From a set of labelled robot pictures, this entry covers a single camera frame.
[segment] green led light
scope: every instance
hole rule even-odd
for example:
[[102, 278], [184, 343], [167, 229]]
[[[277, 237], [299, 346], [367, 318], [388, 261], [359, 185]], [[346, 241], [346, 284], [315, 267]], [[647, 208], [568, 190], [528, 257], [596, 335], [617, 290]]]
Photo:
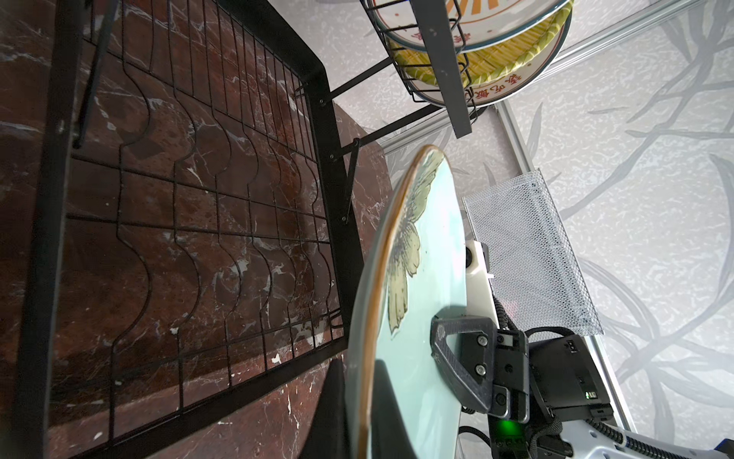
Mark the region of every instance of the green led light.
[[523, 425], [513, 421], [497, 421], [495, 423], [495, 434], [499, 437], [523, 436]]

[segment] metal mesh panel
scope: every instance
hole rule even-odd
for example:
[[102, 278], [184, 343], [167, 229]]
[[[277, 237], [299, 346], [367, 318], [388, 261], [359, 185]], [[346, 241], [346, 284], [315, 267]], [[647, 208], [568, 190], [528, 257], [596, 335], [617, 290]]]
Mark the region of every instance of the metal mesh panel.
[[[578, 262], [539, 170], [464, 198], [476, 239], [490, 249], [495, 296], [521, 330], [602, 333]], [[537, 333], [532, 341], [556, 337]]]

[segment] black bracket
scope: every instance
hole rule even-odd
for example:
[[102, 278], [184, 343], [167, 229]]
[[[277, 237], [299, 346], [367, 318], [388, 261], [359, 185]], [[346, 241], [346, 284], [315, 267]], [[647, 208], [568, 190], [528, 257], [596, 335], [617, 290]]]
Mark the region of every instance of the black bracket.
[[[488, 317], [434, 317], [431, 321], [431, 351], [441, 375], [461, 404], [479, 413], [489, 413], [493, 406], [496, 333]], [[462, 334], [464, 362], [446, 342], [447, 337], [457, 334]]]
[[[446, 342], [451, 335], [459, 335], [459, 356]], [[497, 419], [528, 421], [530, 379], [523, 332], [497, 330], [488, 317], [434, 317], [431, 350], [441, 375], [463, 406]]]
[[349, 210], [352, 208], [352, 190], [355, 186], [355, 173], [357, 172], [357, 159], [360, 154], [360, 148], [362, 147], [361, 139], [355, 139], [352, 143], [343, 147], [341, 150], [347, 150], [345, 154], [351, 153], [349, 157], [349, 172], [346, 174], [346, 188], [344, 189], [344, 215], [341, 217], [342, 223], [346, 225], [346, 221], [349, 219]]

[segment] floral pattern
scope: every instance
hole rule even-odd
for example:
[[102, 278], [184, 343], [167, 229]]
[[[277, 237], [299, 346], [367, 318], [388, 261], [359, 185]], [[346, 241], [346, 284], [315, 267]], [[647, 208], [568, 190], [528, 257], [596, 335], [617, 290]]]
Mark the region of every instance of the floral pattern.
[[426, 210], [431, 183], [443, 159], [443, 153], [439, 151], [426, 156], [408, 191], [400, 216], [398, 235], [388, 263], [388, 324], [391, 333], [398, 330], [408, 310], [407, 276], [413, 277], [421, 263], [421, 237], [415, 223]]

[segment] plate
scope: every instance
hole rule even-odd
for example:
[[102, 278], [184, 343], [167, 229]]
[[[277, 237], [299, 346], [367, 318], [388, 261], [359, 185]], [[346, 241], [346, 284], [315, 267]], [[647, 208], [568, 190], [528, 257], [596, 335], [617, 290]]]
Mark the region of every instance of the plate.
[[[561, 51], [570, 24], [571, 14], [568, 15], [566, 24], [564, 24], [560, 33], [553, 38], [553, 41], [527, 64], [493, 82], [472, 87], [474, 91], [474, 104], [477, 107], [496, 104], [523, 89], [528, 83], [536, 79], [549, 66], [559, 51]], [[430, 104], [445, 106], [443, 96], [436, 86], [423, 83], [420, 80], [407, 81], [406, 83], [412, 87], [419, 98]], [[467, 102], [467, 106], [471, 107], [472, 104]]]
[[[368, 7], [389, 4], [393, 0], [366, 0]], [[457, 18], [457, 8], [463, 12], [461, 29], [466, 38], [464, 51], [486, 48], [520, 34], [559, 10], [568, 0], [448, 0], [446, 12], [449, 18]], [[415, 24], [415, 16], [409, 1], [368, 11], [382, 30], [390, 30]], [[425, 51], [418, 27], [391, 30], [387, 35], [406, 48]], [[454, 45], [462, 46], [459, 30], [454, 29]]]
[[[469, 77], [466, 76], [465, 72], [462, 72], [464, 87], [494, 81], [530, 62], [546, 46], [553, 43], [553, 38], [563, 29], [572, 8], [573, 0], [570, 0], [560, 10], [548, 16], [536, 26], [509, 40], [477, 51], [460, 54], [458, 59], [460, 62], [467, 62], [467, 59], [469, 62]], [[427, 53], [403, 48], [395, 51], [394, 57], [395, 62], [403, 68], [408, 76], [438, 86]]]
[[461, 404], [439, 373], [429, 338], [436, 313], [447, 306], [465, 311], [465, 262], [451, 169], [443, 152], [427, 145], [382, 216], [355, 298], [345, 395], [353, 458], [370, 454], [377, 359], [386, 364], [416, 455], [454, 456]]

